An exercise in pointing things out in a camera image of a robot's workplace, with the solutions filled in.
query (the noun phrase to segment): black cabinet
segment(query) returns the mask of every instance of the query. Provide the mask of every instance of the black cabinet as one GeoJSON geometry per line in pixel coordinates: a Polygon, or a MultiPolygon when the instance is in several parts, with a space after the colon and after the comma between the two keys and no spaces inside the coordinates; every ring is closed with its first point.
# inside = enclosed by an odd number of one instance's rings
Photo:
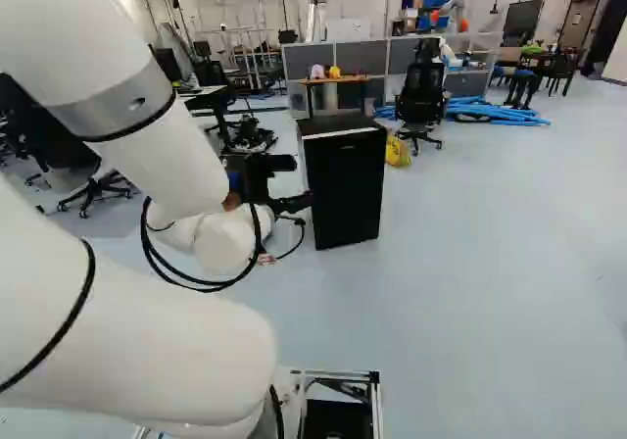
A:
{"type": "Polygon", "coordinates": [[[298,121],[318,250],[377,238],[384,127],[362,114],[298,121]]]}

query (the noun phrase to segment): cubicle partition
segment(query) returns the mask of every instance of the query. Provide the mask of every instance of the cubicle partition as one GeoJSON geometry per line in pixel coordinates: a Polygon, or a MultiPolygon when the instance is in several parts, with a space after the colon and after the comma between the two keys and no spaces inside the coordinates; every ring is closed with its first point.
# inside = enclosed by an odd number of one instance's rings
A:
{"type": "MultiPolygon", "coordinates": [[[[479,70],[463,69],[448,72],[445,88],[453,96],[485,94],[499,54],[503,33],[494,31],[437,35],[445,37],[456,54],[470,51],[472,60],[486,64],[485,68],[479,70]]],[[[315,64],[336,65],[343,74],[365,73],[369,78],[365,91],[366,98],[371,98],[370,101],[375,107],[393,101],[394,96],[401,92],[405,73],[413,61],[413,49],[418,39],[432,36],[433,34],[423,34],[381,40],[284,45],[283,65],[292,115],[296,119],[301,119],[308,114],[307,92],[300,81],[308,77],[315,64]]],[[[337,88],[337,103],[332,105],[333,108],[347,112],[359,108],[358,85],[339,83],[331,87],[337,88]]],[[[323,93],[319,94],[317,99],[316,95],[313,96],[313,108],[321,113],[326,109],[323,96],[323,93]]]]}

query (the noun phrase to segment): wooden table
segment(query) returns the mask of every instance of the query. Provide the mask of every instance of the wooden table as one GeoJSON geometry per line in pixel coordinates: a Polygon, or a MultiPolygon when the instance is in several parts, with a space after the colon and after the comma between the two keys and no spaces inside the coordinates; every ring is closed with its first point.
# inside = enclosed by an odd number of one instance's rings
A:
{"type": "Polygon", "coordinates": [[[339,78],[313,78],[301,79],[300,83],[307,87],[307,109],[310,119],[314,117],[314,101],[312,101],[312,87],[326,83],[358,83],[360,85],[360,111],[365,114],[365,84],[368,82],[367,74],[346,74],[339,78]]]}

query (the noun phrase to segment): black office chair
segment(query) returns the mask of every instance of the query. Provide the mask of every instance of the black office chair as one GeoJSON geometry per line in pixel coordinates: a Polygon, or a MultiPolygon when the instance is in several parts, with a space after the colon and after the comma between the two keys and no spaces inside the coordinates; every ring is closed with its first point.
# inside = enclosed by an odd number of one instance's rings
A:
{"type": "MultiPolygon", "coordinates": [[[[111,170],[95,179],[93,176],[100,169],[101,158],[67,130],[47,109],[33,100],[6,73],[0,73],[0,98],[0,110],[7,112],[9,122],[6,133],[16,155],[19,158],[31,156],[44,176],[50,171],[69,171],[72,177],[76,176],[85,183],[73,195],[60,201],[58,210],[66,211],[68,203],[85,196],[80,205],[79,215],[86,219],[89,217],[89,206],[94,200],[107,198],[105,191],[113,193],[109,197],[132,197],[130,186],[114,186],[125,181],[117,171],[111,170]]],[[[76,189],[81,182],[75,184],[70,185],[76,189]]]]}
{"type": "Polygon", "coordinates": [[[444,117],[444,68],[444,64],[434,62],[411,64],[405,86],[396,98],[396,117],[405,122],[396,134],[411,141],[414,156],[420,152],[418,140],[435,143],[438,150],[444,145],[442,140],[428,135],[444,117]]]}

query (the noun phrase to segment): desk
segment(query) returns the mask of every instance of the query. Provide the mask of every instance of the desk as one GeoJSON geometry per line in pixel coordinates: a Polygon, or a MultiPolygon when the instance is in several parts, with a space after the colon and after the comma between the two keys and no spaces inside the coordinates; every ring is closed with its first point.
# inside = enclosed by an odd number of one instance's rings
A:
{"type": "Polygon", "coordinates": [[[365,114],[365,85],[368,82],[367,74],[347,74],[340,76],[339,78],[314,78],[314,79],[302,79],[299,81],[307,87],[307,109],[310,114],[310,119],[314,117],[314,101],[312,101],[312,87],[317,84],[326,83],[359,83],[360,84],[360,110],[362,114],[365,114]]]}
{"type": "Polygon", "coordinates": [[[225,93],[227,93],[226,85],[217,84],[205,86],[193,91],[186,91],[180,93],[179,96],[181,98],[189,98],[185,100],[185,107],[188,111],[197,109],[213,110],[224,145],[229,145],[231,136],[228,133],[228,124],[224,118],[224,112],[227,110],[226,102],[228,101],[228,98],[224,96],[225,93]]]}
{"type": "Polygon", "coordinates": [[[213,94],[217,91],[220,91],[221,89],[224,89],[226,87],[225,84],[216,84],[216,85],[212,85],[212,86],[203,86],[200,87],[198,89],[192,89],[189,91],[179,91],[178,95],[181,98],[189,98],[189,97],[195,97],[195,96],[199,96],[199,95],[203,95],[203,94],[213,94]]]}

